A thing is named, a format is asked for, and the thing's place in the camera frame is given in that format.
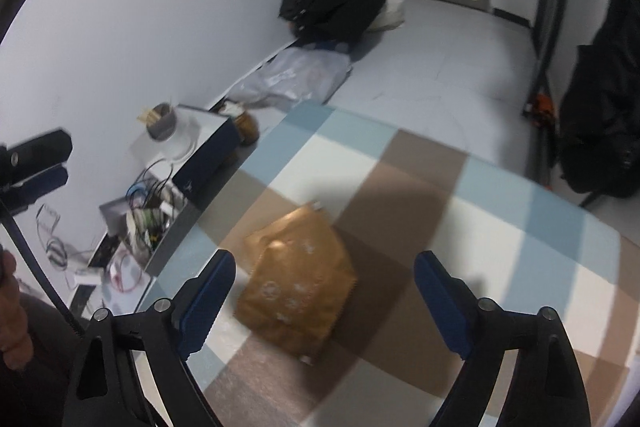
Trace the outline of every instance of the black cable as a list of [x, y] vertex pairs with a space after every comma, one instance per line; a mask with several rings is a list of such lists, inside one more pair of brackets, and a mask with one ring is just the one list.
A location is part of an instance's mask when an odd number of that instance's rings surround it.
[[66, 307], [64, 301], [60, 298], [60, 295], [56, 292], [53, 285], [47, 279], [47, 276], [42, 271], [38, 260], [35, 258], [31, 248], [27, 243], [27, 240], [22, 235], [18, 224], [15, 222], [14, 217], [11, 215], [7, 207], [4, 206], [4, 202], [0, 200], [0, 223], [4, 226], [5, 230], [11, 237], [11, 240], [14, 242], [15, 247], [20, 252], [20, 255], [24, 259], [25, 263], [33, 273], [33, 276], [38, 281], [40, 287], [44, 290], [44, 293], [47, 294], [50, 301], [56, 307], [56, 309], [62, 314], [65, 318], [69, 326], [74, 330], [76, 335], [82, 337], [84, 335], [84, 328], [81, 326], [80, 322], [73, 316], [69, 308]]

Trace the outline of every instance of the table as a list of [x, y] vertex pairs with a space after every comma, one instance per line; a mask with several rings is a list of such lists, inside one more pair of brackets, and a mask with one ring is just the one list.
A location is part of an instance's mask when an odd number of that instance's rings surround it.
[[[358, 272], [314, 366], [233, 318], [251, 270], [243, 238], [309, 201], [331, 216]], [[331, 107], [303, 103], [261, 141], [140, 307], [172, 297], [217, 248], [234, 254], [238, 276], [188, 365], [225, 427], [428, 425], [462, 363], [412, 281], [415, 255], [425, 249], [478, 297], [512, 311], [548, 305], [559, 312], [594, 426], [606, 422], [638, 345], [636, 245], [523, 178]], [[485, 426], [496, 422], [515, 356], [507, 353]]]

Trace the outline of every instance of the black baseboard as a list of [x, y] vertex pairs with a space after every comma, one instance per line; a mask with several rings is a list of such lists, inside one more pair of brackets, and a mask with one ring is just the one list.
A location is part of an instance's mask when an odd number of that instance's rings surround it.
[[531, 24], [528, 19], [524, 17], [520, 17], [519, 15], [507, 12], [505, 10], [500, 10], [499, 8], [494, 8], [494, 15], [496, 17], [500, 17], [500, 19], [505, 19], [510, 22], [514, 22], [519, 26], [524, 26], [525, 28], [531, 28]]

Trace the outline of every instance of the blue gripper pad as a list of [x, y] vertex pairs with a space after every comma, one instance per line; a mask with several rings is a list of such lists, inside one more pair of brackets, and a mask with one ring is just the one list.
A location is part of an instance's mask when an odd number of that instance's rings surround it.
[[431, 251], [415, 258], [414, 278], [445, 344], [466, 360], [474, 345], [471, 332], [478, 317], [478, 300], [462, 280], [449, 275]]
[[174, 298], [172, 322], [178, 331], [178, 355], [187, 360], [202, 349], [236, 279], [236, 261], [218, 250], [195, 279], [185, 281]]

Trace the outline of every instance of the gray plastic bag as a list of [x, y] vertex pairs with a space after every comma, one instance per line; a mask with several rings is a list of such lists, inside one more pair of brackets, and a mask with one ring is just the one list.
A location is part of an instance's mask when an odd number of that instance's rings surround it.
[[248, 106], [271, 105], [289, 111], [303, 100], [326, 102], [350, 71], [349, 55], [287, 48], [238, 82], [227, 96]]

